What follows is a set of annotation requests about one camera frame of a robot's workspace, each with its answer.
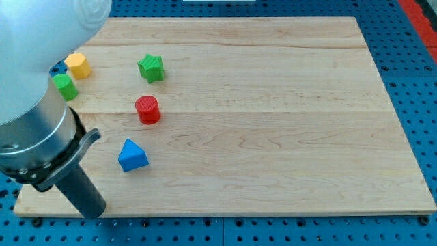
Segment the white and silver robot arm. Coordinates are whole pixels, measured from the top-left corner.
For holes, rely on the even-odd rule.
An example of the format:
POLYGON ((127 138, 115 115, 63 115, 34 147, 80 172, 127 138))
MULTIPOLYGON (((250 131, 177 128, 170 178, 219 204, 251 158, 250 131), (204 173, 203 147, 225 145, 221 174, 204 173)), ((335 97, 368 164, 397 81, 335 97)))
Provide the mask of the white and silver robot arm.
POLYGON ((40 192, 57 187, 89 219, 106 203, 80 161, 100 133, 84 128, 49 71, 110 11, 110 1, 1 2, 1 171, 40 192))

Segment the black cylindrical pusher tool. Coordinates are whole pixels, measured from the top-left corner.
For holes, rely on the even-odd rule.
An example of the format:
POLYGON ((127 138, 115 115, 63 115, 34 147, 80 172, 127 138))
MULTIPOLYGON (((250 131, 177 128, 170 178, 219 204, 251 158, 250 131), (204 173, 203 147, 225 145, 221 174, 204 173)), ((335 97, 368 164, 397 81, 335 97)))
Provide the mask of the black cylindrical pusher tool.
POLYGON ((55 186, 86 219, 101 216, 106 208, 104 198, 80 165, 74 167, 55 186))

